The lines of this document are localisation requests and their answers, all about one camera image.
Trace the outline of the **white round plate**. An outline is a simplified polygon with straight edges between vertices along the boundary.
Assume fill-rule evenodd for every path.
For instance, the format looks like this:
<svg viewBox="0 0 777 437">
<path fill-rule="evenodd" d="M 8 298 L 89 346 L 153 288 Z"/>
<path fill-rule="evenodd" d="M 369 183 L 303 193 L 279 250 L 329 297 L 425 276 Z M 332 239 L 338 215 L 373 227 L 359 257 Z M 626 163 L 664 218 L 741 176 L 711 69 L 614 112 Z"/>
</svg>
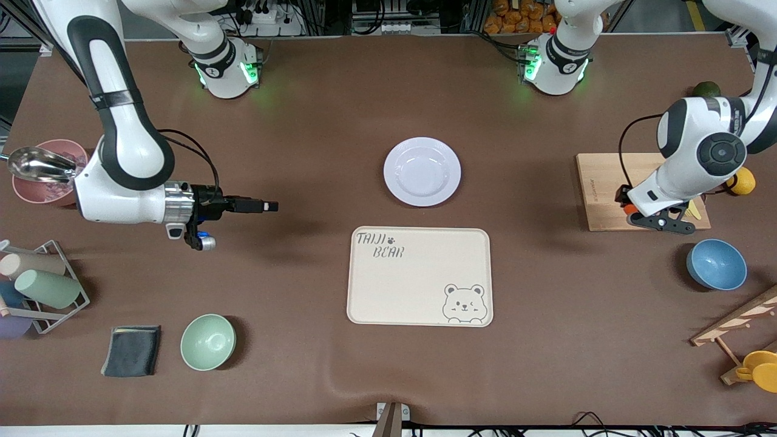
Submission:
<svg viewBox="0 0 777 437">
<path fill-rule="evenodd" d="M 455 151 L 430 137 L 400 142 L 386 155 L 383 178 L 400 202 L 426 208 L 440 205 L 458 190 L 463 167 Z"/>
</svg>

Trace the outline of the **wooden cutting board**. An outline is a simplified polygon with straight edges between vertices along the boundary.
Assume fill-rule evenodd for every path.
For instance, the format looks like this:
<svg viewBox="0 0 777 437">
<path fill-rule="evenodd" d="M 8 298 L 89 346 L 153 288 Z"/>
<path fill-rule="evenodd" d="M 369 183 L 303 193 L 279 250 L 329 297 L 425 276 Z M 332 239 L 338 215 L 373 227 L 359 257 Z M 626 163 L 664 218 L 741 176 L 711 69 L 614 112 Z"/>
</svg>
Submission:
<svg viewBox="0 0 777 437">
<path fill-rule="evenodd" d="M 641 183 L 664 159 L 660 153 L 625 153 L 624 162 L 629 177 Z M 591 231 L 639 231 L 648 229 L 630 226 L 616 202 L 616 191 L 626 183 L 617 153 L 579 153 L 575 156 L 588 228 Z"/>
</svg>

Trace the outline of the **yellow lemon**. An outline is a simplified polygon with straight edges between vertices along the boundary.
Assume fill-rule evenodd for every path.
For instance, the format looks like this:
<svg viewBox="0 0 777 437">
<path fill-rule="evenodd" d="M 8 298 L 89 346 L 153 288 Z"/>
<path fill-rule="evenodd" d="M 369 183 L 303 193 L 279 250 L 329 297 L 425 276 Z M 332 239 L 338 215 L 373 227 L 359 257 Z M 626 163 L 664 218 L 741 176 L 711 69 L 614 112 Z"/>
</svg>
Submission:
<svg viewBox="0 0 777 437">
<path fill-rule="evenodd" d="M 726 182 L 726 189 L 731 194 L 736 196 L 746 196 L 751 194 L 756 188 L 756 180 L 754 174 L 742 166 L 735 175 L 730 177 Z"/>
</svg>

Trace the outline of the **brown table mat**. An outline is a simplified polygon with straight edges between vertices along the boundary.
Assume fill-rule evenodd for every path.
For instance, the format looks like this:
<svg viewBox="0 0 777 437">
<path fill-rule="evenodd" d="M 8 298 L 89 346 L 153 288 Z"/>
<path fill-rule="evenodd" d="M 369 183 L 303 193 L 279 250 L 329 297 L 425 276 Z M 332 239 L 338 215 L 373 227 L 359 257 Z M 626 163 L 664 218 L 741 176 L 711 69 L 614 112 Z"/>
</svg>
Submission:
<svg viewBox="0 0 777 437">
<path fill-rule="evenodd" d="M 90 305 L 49 334 L 0 341 L 0 425 L 346 423 L 408 404 L 427 425 L 777 422 L 777 395 L 727 387 L 731 362 L 689 338 L 777 284 L 777 147 L 746 162 L 745 197 L 707 200 L 711 229 L 590 232 L 575 155 L 615 152 L 633 119 L 713 81 L 738 96 L 750 63 L 721 34 L 606 34 L 562 97 L 519 83 L 474 36 L 276 41 L 259 89 L 220 100 L 175 42 L 128 42 L 155 126 L 199 141 L 227 194 L 280 205 L 209 222 L 214 251 L 164 227 L 87 222 L 0 182 L 0 240 L 57 240 Z M 396 199 L 383 165 L 414 137 L 463 167 L 446 202 Z M 357 325 L 347 317 L 360 226 L 478 228 L 491 241 L 495 312 L 483 328 Z M 688 273 L 702 240 L 741 252 L 747 279 L 709 290 Z M 198 316 L 236 331 L 216 370 L 183 362 Z M 101 374 L 111 329 L 161 326 L 152 376 Z"/>
</svg>

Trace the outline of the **wooden drying rack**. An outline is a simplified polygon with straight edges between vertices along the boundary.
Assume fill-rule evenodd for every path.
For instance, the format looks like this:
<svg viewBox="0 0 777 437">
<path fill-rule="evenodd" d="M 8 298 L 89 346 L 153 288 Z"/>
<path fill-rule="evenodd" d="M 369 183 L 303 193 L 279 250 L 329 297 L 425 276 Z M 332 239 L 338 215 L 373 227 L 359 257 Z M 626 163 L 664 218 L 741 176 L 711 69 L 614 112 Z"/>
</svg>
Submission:
<svg viewBox="0 0 777 437">
<path fill-rule="evenodd" d="M 721 382 L 724 385 L 745 384 L 747 380 L 741 379 L 736 374 L 736 370 L 744 364 L 744 360 L 734 354 L 722 338 L 735 330 L 750 328 L 753 320 L 772 316 L 777 316 L 777 284 L 691 337 L 689 344 L 694 347 L 717 345 L 735 365 L 721 375 Z"/>
</svg>

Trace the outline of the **light green bowl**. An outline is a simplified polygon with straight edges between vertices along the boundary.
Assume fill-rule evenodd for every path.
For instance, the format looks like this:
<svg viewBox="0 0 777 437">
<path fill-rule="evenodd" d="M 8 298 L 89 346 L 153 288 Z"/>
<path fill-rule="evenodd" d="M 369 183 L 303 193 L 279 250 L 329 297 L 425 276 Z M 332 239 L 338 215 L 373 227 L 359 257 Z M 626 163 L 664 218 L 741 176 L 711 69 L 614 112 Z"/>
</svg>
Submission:
<svg viewBox="0 0 777 437">
<path fill-rule="evenodd" d="M 219 314 L 204 314 L 184 330 L 180 341 L 183 362 L 196 371 L 216 370 L 230 359 L 236 346 L 236 331 Z"/>
</svg>

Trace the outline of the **dark grey folded cloth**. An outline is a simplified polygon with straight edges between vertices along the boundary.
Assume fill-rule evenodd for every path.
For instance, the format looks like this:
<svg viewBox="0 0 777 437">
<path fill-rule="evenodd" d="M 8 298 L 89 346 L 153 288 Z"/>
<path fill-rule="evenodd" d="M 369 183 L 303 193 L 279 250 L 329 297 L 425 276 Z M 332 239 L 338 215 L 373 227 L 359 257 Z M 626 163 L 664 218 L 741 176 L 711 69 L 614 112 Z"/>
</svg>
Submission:
<svg viewBox="0 0 777 437">
<path fill-rule="evenodd" d="M 101 374 L 109 378 L 152 376 L 160 338 L 159 325 L 113 327 Z"/>
</svg>

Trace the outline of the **cream bear print tray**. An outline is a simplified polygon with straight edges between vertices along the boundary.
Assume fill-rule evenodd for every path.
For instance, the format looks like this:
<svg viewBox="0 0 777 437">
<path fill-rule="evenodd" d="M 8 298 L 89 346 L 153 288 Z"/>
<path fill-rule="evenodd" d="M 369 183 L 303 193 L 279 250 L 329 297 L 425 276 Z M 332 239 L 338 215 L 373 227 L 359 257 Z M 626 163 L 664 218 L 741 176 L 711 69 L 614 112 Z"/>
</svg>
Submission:
<svg viewBox="0 0 777 437">
<path fill-rule="evenodd" d="M 351 235 L 346 310 L 364 325 L 488 326 L 494 318 L 488 234 L 358 227 Z"/>
</svg>

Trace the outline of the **pink bowl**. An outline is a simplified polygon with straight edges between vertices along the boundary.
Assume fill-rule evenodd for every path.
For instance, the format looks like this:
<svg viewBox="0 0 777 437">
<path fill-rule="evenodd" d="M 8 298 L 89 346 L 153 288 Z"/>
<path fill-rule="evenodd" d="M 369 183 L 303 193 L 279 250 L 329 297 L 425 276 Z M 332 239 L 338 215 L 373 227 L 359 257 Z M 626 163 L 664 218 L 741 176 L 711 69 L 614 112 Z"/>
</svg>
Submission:
<svg viewBox="0 0 777 437">
<path fill-rule="evenodd" d="M 81 171 L 86 166 L 90 158 L 90 152 L 72 140 L 50 140 L 37 144 L 37 147 L 75 161 L 78 171 Z M 76 192 L 73 182 L 64 185 L 63 183 L 27 181 L 12 176 L 12 188 L 19 198 L 28 203 L 70 209 L 74 208 L 76 204 Z"/>
</svg>

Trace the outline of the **yellow mug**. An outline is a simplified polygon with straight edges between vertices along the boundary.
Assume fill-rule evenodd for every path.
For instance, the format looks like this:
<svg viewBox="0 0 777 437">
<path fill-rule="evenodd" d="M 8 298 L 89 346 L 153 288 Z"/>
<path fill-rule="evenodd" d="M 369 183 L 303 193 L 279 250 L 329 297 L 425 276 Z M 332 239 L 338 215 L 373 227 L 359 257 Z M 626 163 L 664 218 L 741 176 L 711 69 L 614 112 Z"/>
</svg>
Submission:
<svg viewBox="0 0 777 437">
<path fill-rule="evenodd" d="M 739 379 L 752 381 L 761 390 L 777 394 L 777 353 L 753 351 L 746 355 L 735 373 Z"/>
</svg>

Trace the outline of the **light green cup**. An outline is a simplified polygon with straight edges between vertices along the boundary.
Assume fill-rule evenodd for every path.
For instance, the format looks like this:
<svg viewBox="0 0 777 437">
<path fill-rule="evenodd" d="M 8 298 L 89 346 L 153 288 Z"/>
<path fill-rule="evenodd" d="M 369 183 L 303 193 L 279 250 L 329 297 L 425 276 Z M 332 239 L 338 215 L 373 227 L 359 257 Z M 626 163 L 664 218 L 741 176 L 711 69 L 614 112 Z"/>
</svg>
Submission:
<svg viewBox="0 0 777 437">
<path fill-rule="evenodd" d="M 71 277 L 48 271 L 27 270 L 14 281 L 19 293 L 28 299 L 61 310 L 73 304 L 83 288 Z"/>
</svg>

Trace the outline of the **white power strip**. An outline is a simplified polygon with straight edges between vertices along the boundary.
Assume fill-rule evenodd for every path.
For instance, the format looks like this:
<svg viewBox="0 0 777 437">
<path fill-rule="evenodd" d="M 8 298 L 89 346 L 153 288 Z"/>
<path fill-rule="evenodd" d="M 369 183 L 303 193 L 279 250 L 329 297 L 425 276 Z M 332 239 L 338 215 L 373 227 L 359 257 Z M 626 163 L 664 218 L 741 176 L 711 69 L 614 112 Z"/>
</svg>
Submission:
<svg viewBox="0 0 777 437">
<path fill-rule="evenodd" d="M 235 20 L 244 36 L 307 36 L 302 12 L 283 0 L 236 0 Z"/>
</svg>

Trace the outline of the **blue cup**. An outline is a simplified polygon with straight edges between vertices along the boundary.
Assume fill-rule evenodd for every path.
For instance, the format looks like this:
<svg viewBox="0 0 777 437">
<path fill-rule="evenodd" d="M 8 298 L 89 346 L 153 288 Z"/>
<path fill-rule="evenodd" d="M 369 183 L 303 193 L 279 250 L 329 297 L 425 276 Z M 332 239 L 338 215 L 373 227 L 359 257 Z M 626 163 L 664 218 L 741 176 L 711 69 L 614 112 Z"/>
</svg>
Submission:
<svg viewBox="0 0 777 437">
<path fill-rule="evenodd" d="M 0 296 L 9 308 L 23 309 L 25 297 L 16 290 L 11 280 L 0 280 Z"/>
</svg>

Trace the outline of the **purple cup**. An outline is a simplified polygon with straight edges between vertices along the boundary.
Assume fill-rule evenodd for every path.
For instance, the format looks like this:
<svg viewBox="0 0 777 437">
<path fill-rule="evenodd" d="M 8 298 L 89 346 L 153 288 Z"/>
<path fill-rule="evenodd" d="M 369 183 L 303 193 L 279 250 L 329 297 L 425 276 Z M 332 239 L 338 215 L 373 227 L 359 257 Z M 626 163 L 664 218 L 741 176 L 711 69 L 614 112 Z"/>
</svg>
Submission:
<svg viewBox="0 0 777 437">
<path fill-rule="evenodd" d="M 30 318 L 22 316 L 0 316 L 0 340 L 18 339 L 32 326 Z"/>
</svg>

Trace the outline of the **bag of orange fruits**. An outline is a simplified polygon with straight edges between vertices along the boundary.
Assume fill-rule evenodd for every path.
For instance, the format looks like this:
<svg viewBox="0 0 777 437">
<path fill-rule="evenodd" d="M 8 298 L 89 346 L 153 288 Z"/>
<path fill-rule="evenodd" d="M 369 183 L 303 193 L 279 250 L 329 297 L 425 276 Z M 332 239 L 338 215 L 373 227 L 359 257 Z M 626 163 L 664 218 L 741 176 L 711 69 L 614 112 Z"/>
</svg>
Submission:
<svg viewBox="0 0 777 437">
<path fill-rule="evenodd" d="M 561 20 L 553 0 L 490 0 L 483 31 L 487 34 L 553 33 Z"/>
</svg>

